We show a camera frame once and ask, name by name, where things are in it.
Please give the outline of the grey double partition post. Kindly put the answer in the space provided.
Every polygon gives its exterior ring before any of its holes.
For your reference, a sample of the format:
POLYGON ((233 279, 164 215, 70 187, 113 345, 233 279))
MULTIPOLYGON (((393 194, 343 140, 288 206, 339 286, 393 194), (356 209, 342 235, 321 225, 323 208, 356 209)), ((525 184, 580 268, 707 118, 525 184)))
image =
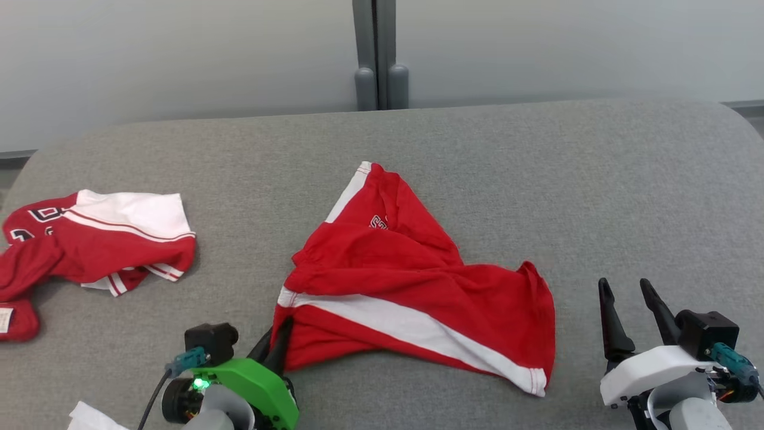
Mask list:
POLYGON ((358 68, 359 111, 409 108, 409 69, 396 53, 396 0, 351 0, 358 68))

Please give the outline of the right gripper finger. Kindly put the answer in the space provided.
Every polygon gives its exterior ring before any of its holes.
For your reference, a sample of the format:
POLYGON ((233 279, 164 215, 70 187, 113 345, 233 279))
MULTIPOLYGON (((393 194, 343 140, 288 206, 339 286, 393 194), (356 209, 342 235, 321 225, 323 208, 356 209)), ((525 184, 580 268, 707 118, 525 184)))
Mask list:
POLYGON ((615 297, 606 278, 598 281, 603 353, 607 362, 623 362, 635 355, 636 347, 626 335, 615 308, 615 297))
POLYGON ((680 328, 677 326, 676 320, 674 320, 674 313, 663 302, 647 278, 639 280, 639 288, 647 308, 652 312, 655 323, 657 323, 663 345, 678 345, 680 328))

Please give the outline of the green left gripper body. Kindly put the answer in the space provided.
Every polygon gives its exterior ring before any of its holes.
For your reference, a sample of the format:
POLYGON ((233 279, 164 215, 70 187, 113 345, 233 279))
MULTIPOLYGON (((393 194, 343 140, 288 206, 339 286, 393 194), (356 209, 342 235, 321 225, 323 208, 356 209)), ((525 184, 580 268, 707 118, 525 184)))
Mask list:
POLYGON ((169 382, 161 411, 181 430, 295 430, 290 382, 249 358, 190 370, 169 382))

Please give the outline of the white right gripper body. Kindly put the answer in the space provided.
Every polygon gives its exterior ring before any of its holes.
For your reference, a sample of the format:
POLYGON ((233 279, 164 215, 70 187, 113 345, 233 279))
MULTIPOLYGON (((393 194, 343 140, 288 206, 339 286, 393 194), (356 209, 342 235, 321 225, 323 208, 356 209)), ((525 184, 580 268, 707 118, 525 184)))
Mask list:
POLYGON ((651 390, 663 390, 683 398, 703 398, 716 404, 723 398, 745 391, 761 394, 760 383, 742 383, 714 360, 696 360, 680 346, 657 346, 623 360, 600 381, 604 405, 624 405, 632 397, 651 390))

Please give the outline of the red shorts with white stripe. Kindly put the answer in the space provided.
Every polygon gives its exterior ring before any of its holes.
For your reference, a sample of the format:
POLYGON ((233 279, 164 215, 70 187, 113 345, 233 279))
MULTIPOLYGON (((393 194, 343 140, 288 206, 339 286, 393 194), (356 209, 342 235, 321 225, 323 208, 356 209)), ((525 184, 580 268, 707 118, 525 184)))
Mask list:
POLYGON ((537 267, 464 263, 398 173, 361 163, 292 261, 273 321, 294 324, 287 370, 383 349, 546 394, 556 310, 537 267))

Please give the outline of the red jersey with black lettering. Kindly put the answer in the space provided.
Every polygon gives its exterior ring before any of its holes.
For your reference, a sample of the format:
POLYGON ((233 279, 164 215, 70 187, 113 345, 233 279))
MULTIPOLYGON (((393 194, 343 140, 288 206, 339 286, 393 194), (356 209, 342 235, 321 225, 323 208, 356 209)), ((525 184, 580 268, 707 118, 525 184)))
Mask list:
POLYGON ((81 190, 13 211, 2 225, 0 342, 39 332, 33 289, 50 278, 118 297, 154 274, 178 281, 191 268, 196 234, 180 194, 81 190))

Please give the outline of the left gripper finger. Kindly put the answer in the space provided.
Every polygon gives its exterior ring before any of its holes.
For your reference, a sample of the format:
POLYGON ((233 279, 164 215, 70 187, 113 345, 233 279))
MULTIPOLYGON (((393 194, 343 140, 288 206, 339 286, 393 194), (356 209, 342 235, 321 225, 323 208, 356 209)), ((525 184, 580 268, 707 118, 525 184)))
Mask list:
POLYGON ((263 362, 270 354, 270 341, 272 337, 273 327, 270 327, 267 332, 257 341, 256 345, 248 353, 248 358, 256 362, 263 362))
POLYGON ((290 336, 294 328, 294 318, 286 317, 278 328, 270 330, 272 345, 266 356, 266 367, 278 376, 283 376, 286 367, 290 336))

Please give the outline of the grey baseboard rail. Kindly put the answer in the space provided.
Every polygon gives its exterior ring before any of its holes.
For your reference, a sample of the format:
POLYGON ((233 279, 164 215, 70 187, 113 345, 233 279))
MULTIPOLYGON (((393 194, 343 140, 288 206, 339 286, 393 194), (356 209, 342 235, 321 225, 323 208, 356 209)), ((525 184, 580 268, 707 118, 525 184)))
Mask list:
POLYGON ((764 100, 723 102, 722 104, 746 119, 764 118, 764 100))
POLYGON ((8 150, 0 152, 0 171, 21 170, 36 150, 8 150))

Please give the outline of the white crumpled cloth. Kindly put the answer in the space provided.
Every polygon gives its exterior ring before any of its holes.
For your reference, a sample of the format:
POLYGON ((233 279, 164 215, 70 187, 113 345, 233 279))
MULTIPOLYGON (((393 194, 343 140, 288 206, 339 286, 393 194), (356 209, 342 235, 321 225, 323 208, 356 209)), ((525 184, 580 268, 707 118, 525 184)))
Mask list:
POLYGON ((69 413, 69 418, 66 430, 130 430, 82 401, 69 413))

